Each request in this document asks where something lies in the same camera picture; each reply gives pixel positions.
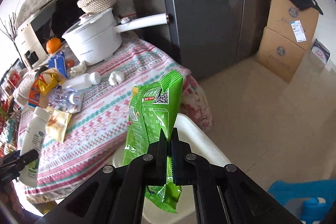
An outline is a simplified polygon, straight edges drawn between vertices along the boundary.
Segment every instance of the patterned tablecloth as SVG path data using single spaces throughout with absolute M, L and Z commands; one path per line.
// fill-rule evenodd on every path
M 46 136 L 39 163 L 38 187 L 24 186 L 31 203 L 65 198 L 99 170 L 126 139 L 128 105 L 132 87 L 158 81 L 176 69 L 184 77 L 180 112 L 189 116 L 203 131 L 212 125 L 212 116 L 204 91 L 190 75 L 157 47 L 137 38 L 123 37 L 121 47 L 108 61 L 90 66 L 97 71 L 99 85 L 86 90 L 82 111 L 73 115 L 64 143 Z M 120 70 L 125 81 L 117 86 L 108 82 L 110 73 Z M 32 112 L 22 111 L 18 149 Z

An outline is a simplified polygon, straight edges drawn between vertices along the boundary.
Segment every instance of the refrigerator door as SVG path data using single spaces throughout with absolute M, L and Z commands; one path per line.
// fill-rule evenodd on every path
M 236 60 L 255 54 L 267 25 L 271 0 L 244 0 L 243 20 Z
M 236 56 L 244 0 L 165 0 L 175 58 L 197 79 L 231 65 Z

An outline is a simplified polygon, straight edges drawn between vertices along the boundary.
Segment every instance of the white electric pot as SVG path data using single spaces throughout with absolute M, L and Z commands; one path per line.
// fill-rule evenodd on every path
M 62 37 L 80 62 L 96 64 L 108 57 L 120 47 L 120 32 L 142 27 L 167 24 L 166 14 L 159 14 L 135 20 L 122 19 L 116 25 L 112 8 L 96 15 L 83 15 L 81 21 L 70 27 Z

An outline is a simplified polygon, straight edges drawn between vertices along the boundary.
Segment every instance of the wire rack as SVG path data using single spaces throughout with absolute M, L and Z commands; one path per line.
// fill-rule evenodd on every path
M 14 101 L 14 87 L 6 80 L 0 81 L 0 157 L 17 149 L 21 107 Z

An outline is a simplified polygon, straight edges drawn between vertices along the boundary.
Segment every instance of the white bottle cap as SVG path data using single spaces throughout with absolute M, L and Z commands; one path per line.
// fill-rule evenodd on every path
M 97 85 L 100 83 L 100 74 L 98 72 L 93 72 L 90 74 L 90 81 L 92 84 Z
M 74 92 L 69 96 L 69 101 L 73 105 L 78 105 L 79 102 L 81 101 L 81 97 L 78 93 Z
M 34 114 L 38 115 L 39 117 L 44 119 L 46 122 L 50 118 L 49 112 L 45 111 L 42 107 L 39 107 L 39 106 L 35 107 Z

